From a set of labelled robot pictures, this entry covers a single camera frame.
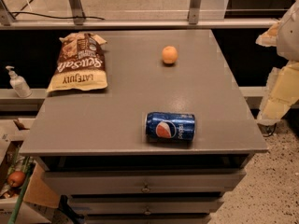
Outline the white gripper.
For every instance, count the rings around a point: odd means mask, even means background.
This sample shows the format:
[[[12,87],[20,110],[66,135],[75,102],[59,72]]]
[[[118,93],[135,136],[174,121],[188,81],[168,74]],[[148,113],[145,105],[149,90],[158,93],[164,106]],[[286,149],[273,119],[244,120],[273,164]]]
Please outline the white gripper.
[[[255,43],[264,47],[277,46],[278,55],[289,60],[281,69],[274,67],[270,72],[259,107],[257,122],[272,126],[299,101],[299,0],[280,22],[259,35]]]

